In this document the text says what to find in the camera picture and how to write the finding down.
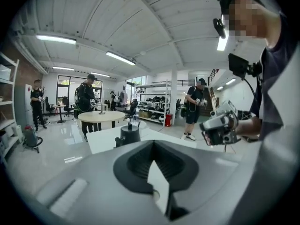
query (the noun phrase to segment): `white ceiling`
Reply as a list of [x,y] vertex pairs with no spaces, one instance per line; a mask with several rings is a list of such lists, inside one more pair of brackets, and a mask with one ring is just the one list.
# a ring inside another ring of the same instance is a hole
[[[276,10],[271,1],[262,1]],[[240,45],[230,39],[225,51],[217,51],[212,20],[219,17],[217,0],[29,0],[11,28],[43,67],[124,80],[172,68],[228,68],[228,54],[235,51],[257,60],[263,43]],[[75,38],[77,45],[43,42],[36,34]],[[105,55],[107,51],[134,58],[136,66]]]

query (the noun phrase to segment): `ceiling light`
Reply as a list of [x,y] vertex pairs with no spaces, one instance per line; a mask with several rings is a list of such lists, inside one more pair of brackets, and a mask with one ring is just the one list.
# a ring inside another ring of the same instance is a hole
[[67,68],[67,67],[52,67],[54,69],[61,69],[61,70],[70,70],[70,71],[74,71],[73,68]]
[[100,73],[92,73],[93,75],[99,75],[99,76],[103,76],[103,77],[109,77],[109,75],[104,75],[104,74],[100,74]]
[[44,41],[54,41],[54,42],[60,42],[60,43],[69,43],[69,44],[76,44],[75,39],[69,39],[69,38],[63,38],[63,37],[52,37],[52,36],[46,36],[46,35],[36,35],[36,38],[39,40]]
[[226,83],[226,85],[229,85],[231,83],[233,83],[235,81],[235,78],[233,78],[232,80],[230,80],[229,82]]
[[217,45],[217,50],[218,51],[224,51],[225,50],[227,40],[228,40],[228,37],[229,37],[229,31],[228,30],[225,30],[225,35],[226,35],[225,38],[219,37],[219,43]]
[[112,53],[112,52],[107,52],[106,55],[111,56],[111,57],[113,57],[113,58],[116,58],[116,59],[118,59],[118,60],[120,60],[120,61],[123,61],[123,62],[125,62],[125,63],[128,63],[128,64],[130,64],[130,65],[135,65],[134,62],[132,62],[132,61],[126,59],[126,58],[123,58],[123,57],[121,57],[121,56],[119,56],[119,55],[116,55],[116,54],[114,54],[114,53]]

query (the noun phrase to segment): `tiled floor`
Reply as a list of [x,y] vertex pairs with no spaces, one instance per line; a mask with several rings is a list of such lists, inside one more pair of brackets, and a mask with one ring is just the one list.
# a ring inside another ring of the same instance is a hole
[[[65,123],[57,124],[59,116],[49,117],[48,129],[40,127],[37,135],[43,138],[39,146],[40,153],[24,149],[17,145],[7,159],[8,170],[17,186],[34,195],[51,178],[77,161],[66,163],[67,158],[84,158],[91,154],[89,145],[83,139],[81,123],[78,120],[64,118]],[[126,121],[116,122],[116,126],[123,126]],[[162,125],[148,122],[147,125],[161,133],[180,138],[184,130],[184,120],[176,119],[175,125],[163,128]],[[102,129],[111,128],[111,123],[102,123]],[[193,135],[196,138],[197,148],[223,151],[223,146],[210,148],[206,145],[199,126],[195,126]],[[226,152],[242,154],[247,148],[246,142],[239,142],[227,146]]]

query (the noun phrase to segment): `black cap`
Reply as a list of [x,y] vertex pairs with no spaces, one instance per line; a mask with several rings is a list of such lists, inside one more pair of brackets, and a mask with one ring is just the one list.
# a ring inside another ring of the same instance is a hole
[[93,80],[93,81],[98,81],[98,79],[95,77],[95,75],[93,75],[92,73],[90,73],[89,75],[88,75],[88,78],[90,78],[91,80]]
[[206,81],[204,78],[200,78],[197,83],[201,83],[201,85],[206,85]]
[[[258,4],[262,5],[263,7],[265,6],[262,1],[260,0],[253,0],[255,2],[257,2]],[[221,12],[224,15],[228,14],[228,9],[229,9],[229,5],[234,3],[234,0],[220,0],[220,6],[221,6]]]

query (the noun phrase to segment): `person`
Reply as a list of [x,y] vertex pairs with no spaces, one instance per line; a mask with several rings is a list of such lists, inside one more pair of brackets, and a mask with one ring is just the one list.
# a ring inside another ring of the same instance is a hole
[[[89,74],[86,81],[81,83],[78,88],[78,107],[80,109],[79,113],[86,113],[93,111],[93,106],[90,104],[90,100],[94,99],[94,91],[92,84],[97,81],[97,78],[93,74]],[[88,133],[87,127],[89,128],[89,133],[93,132],[93,124],[89,122],[81,122],[82,132],[84,139],[87,142],[88,138],[86,134]]]
[[203,90],[206,86],[206,82],[203,78],[197,81],[195,87],[190,87],[186,95],[186,107],[187,107],[187,118],[184,134],[181,139],[186,137],[195,141],[195,137],[192,135],[195,124],[198,121],[200,106],[206,105],[205,99],[203,98]]
[[114,101],[114,98],[116,97],[116,95],[114,94],[114,91],[111,91],[111,95],[112,95],[111,110],[115,111],[117,103]]
[[267,10],[260,0],[220,0],[220,6],[225,23],[229,20],[229,30],[235,33],[242,31],[247,37],[263,38],[266,42],[261,55],[263,70],[257,79],[255,98],[250,108],[255,116],[239,121],[235,128],[237,135],[259,134],[259,140],[263,140],[283,125],[268,91],[288,65],[297,39],[289,29],[287,17],[282,12],[275,14]]
[[43,119],[42,105],[41,101],[43,100],[43,92],[40,89],[40,80],[35,80],[33,83],[33,89],[30,93],[31,98],[31,106],[32,106],[32,114],[34,125],[36,126],[36,132],[38,131],[38,117],[44,129],[47,129],[45,126],[45,122]]

